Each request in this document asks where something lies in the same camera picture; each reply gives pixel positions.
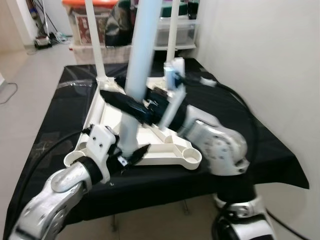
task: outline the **orange lid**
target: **orange lid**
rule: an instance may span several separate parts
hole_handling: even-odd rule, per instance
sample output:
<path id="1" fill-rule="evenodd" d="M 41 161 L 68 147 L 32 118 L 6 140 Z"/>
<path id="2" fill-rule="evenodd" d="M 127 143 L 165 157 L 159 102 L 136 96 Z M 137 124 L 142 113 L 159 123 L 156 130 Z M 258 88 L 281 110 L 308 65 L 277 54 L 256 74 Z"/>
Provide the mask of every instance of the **orange lid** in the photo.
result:
<path id="1" fill-rule="evenodd" d="M 92 0 L 93 5 L 96 7 L 105 7 L 112 9 L 118 0 Z M 62 0 L 62 4 L 69 6 L 85 6 L 85 0 Z"/>

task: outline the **black table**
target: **black table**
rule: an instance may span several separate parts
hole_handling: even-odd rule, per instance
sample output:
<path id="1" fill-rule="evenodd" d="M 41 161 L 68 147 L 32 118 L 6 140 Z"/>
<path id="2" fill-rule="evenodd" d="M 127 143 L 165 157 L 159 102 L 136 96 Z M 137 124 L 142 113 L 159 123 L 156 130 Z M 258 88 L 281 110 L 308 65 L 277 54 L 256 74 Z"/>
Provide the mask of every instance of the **black table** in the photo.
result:
<path id="1" fill-rule="evenodd" d="M 116 77 L 125 75 L 127 67 L 127 64 L 109 64 L 105 69 L 108 76 Z M 186 59 L 185 68 L 191 74 L 213 78 L 194 59 Z M 163 76 L 163 62 L 154 62 L 150 76 Z M 21 181 L 33 161 L 59 138 L 82 129 L 97 88 L 95 78 L 96 69 L 93 65 L 64 68 L 58 89 L 16 185 L 7 210 L 6 223 L 16 207 Z M 212 87 L 187 87 L 187 101 L 216 116 L 225 127 L 241 133 L 247 140 L 249 156 L 252 132 L 248 116 L 232 95 Z M 308 180 L 295 155 L 263 124 L 259 123 L 258 126 L 260 137 L 256 164 L 253 167 L 254 182 L 278 182 L 309 188 Z M 28 184 L 23 205 L 41 191 L 51 174 L 65 167 L 63 159 L 74 149 L 78 138 L 79 136 L 75 136 L 44 159 Z M 122 176 L 112 176 L 108 184 L 95 185 L 70 212 L 66 224 L 211 194 L 216 189 L 215 177 L 209 173 L 206 159 L 194 171 L 181 166 L 135 166 Z"/>

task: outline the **tiled floor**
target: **tiled floor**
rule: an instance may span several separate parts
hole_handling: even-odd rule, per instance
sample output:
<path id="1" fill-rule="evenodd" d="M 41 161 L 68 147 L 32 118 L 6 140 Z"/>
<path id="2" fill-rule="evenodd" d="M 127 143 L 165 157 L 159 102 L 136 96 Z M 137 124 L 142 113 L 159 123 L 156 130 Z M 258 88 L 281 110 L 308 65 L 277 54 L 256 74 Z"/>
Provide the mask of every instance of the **tiled floor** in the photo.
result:
<path id="1" fill-rule="evenodd" d="M 0 234 L 17 180 L 57 87 L 63 67 L 76 64 L 67 45 L 0 56 L 0 72 L 18 84 L 12 99 L 0 105 Z M 211 196 L 118 214 L 118 231 L 111 231 L 111 217 L 69 225 L 59 240 L 209 240 L 215 216 Z"/>

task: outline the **white plastic base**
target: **white plastic base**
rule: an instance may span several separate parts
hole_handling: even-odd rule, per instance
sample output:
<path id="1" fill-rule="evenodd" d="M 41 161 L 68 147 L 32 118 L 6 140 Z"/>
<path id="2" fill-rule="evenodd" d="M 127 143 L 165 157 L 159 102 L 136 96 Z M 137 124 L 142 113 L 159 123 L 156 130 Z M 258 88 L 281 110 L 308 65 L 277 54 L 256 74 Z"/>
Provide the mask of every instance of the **white plastic base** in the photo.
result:
<path id="1" fill-rule="evenodd" d="M 165 85 L 163 77 L 152 77 L 147 82 L 149 88 L 157 86 L 164 89 Z M 101 109 L 101 105 L 99 104 L 100 98 L 99 89 L 97 89 L 85 127 L 90 123 L 100 123 L 111 127 L 113 131 L 118 133 L 122 117 L 121 111 L 108 104 L 104 104 L 103 109 Z M 75 150 L 83 150 L 86 147 L 88 139 L 89 137 L 86 135 L 80 136 Z M 202 160 L 201 153 L 194 149 L 189 141 L 178 137 L 174 131 L 167 128 L 160 131 L 157 126 L 140 125 L 137 141 L 139 147 L 151 144 L 148 153 L 138 165 L 181 165 L 188 170 L 195 170 Z"/>

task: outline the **black tablecloth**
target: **black tablecloth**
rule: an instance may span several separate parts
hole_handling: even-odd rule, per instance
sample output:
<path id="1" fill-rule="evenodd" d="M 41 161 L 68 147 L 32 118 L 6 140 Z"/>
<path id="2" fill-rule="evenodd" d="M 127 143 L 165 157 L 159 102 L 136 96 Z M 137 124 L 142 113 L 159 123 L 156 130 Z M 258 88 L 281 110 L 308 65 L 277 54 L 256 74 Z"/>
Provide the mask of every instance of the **black tablecloth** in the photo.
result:
<path id="1" fill-rule="evenodd" d="M 108 76 L 115 77 L 125 75 L 127 67 L 127 64 L 109 64 L 105 68 Z M 186 59 L 185 68 L 187 72 L 198 76 L 213 77 L 194 59 Z M 163 62 L 153 64 L 150 76 L 163 76 Z M 16 207 L 21 181 L 33 161 L 57 139 L 82 129 L 97 88 L 95 78 L 96 70 L 93 65 L 64 68 L 59 88 L 54 94 L 12 196 L 6 221 Z M 249 156 L 252 132 L 248 116 L 232 95 L 212 87 L 188 87 L 187 101 L 216 116 L 225 127 L 241 133 L 248 142 Z M 295 155 L 261 123 L 259 133 L 258 155 L 253 168 L 254 182 L 279 182 L 309 188 L 308 180 Z M 78 137 L 67 141 L 44 159 L 28 184 L 23 205 L 41 191 L 45 180 L 51 174 L 64 168 L 63 159 L 74 149 Z M 188 171 L 181 166 L 135 166 L 122 176 L 112 176 L 106 185 L 94 186 L 70 212 L 66 223 L 166 204 L 214 193 L 216 189 L 215 177 L 209 173 L 206 159 L 203 159 L 199 168 L 194 171 Z"/>

